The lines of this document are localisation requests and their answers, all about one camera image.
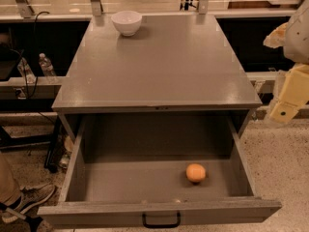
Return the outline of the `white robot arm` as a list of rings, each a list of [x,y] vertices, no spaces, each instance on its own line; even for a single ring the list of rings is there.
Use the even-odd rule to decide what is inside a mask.
[[[302,2],[288,22],[266,36],[264,46],[282,46],[284,56],[295,63],[285,73],[283,86],[268,113],[270,120],[286,124],[309,102],[309,0]]]

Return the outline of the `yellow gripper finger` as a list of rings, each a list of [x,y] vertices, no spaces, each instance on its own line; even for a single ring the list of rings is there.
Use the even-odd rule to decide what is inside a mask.
[[[278,48],[285,43],[287,22],[275,28],[263,41],[263,45],[270,48]]]
[[[309,66],[295,63],[285,73],[285,80],[269,119],[280,124],[290,122],[297,112],[309,102]]]

